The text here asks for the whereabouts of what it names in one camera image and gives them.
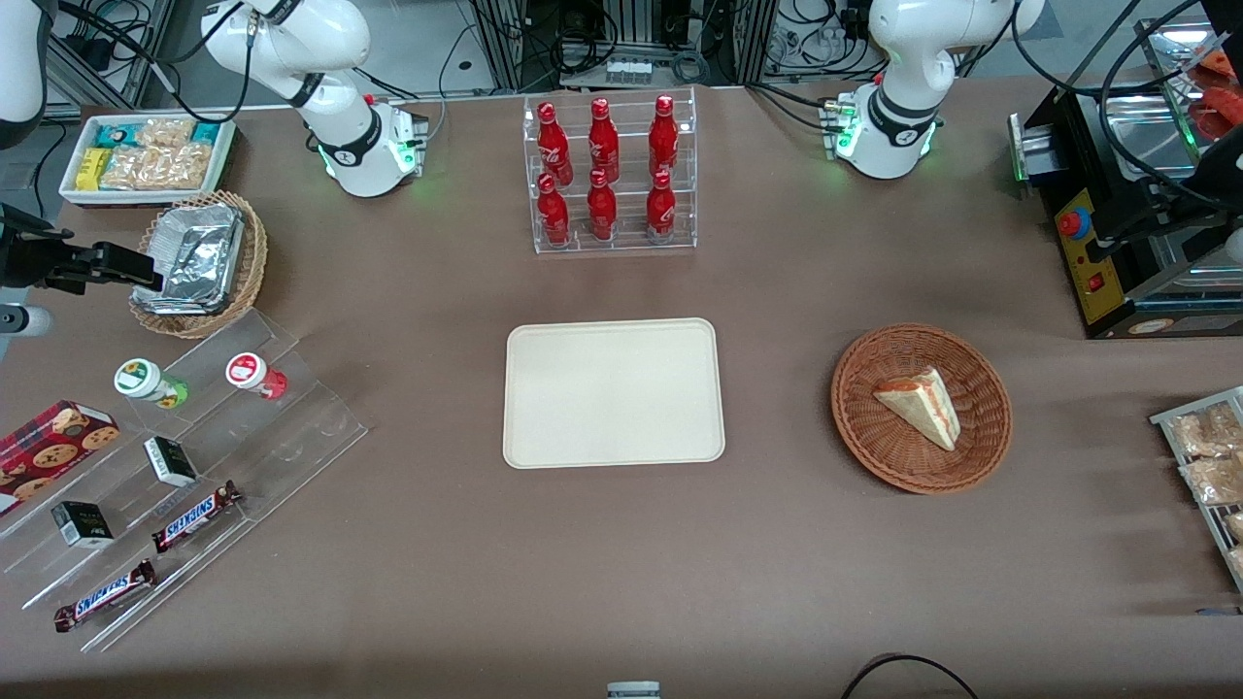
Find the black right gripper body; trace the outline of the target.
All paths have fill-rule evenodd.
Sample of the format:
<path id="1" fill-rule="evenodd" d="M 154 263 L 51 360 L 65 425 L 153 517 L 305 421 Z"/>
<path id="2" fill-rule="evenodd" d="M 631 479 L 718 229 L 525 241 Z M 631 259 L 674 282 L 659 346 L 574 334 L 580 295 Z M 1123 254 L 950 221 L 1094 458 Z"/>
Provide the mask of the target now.
<path id="1" fill-rule="evenodd" d="M 1 279 L 7 289 L 39 287 L 85 295 L 96 252 L 68 244 L 44 218 L 1 205 Z"/>

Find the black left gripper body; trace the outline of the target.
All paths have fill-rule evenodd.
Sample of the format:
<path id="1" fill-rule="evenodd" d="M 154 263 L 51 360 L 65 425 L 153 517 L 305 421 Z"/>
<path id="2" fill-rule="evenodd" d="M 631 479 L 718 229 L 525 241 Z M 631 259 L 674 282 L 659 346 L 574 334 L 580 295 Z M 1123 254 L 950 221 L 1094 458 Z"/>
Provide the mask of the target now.
<path id="1" fill-rule="evenodd" d="M 1212 198 L 1231 211 L 1242 208 L 1242 124 L 1231 128 L 1199 155 L 1193 192 Z"/>

